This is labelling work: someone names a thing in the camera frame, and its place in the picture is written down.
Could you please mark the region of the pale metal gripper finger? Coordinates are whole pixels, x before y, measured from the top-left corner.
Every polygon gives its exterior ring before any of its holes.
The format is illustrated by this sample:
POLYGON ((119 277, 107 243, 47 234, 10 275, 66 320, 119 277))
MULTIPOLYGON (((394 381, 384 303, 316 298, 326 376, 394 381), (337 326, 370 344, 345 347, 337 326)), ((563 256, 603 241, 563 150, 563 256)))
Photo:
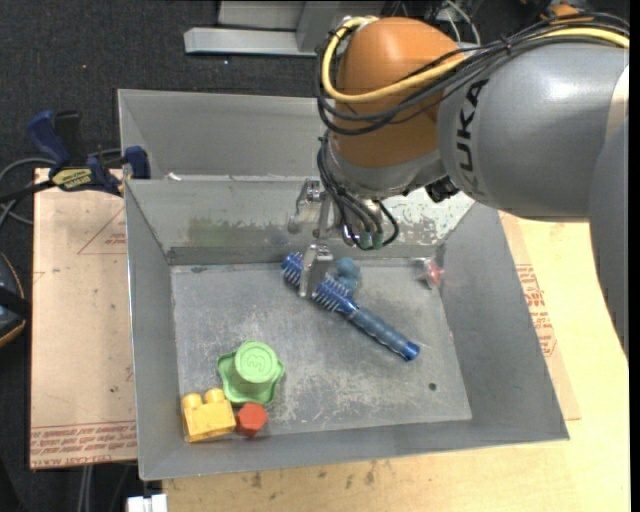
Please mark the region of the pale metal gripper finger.
POLYGON ((308 298, 313 290, 312 274, 317 256, 317 246, 310 245, 301 257, 301 273, 299 280, 298 296, 308 298))
POLYGON ((324 244, 318 244, 315 258, 316 281, 321 282, 330 272, 334 263, 334 255, 331 249, 324 244))

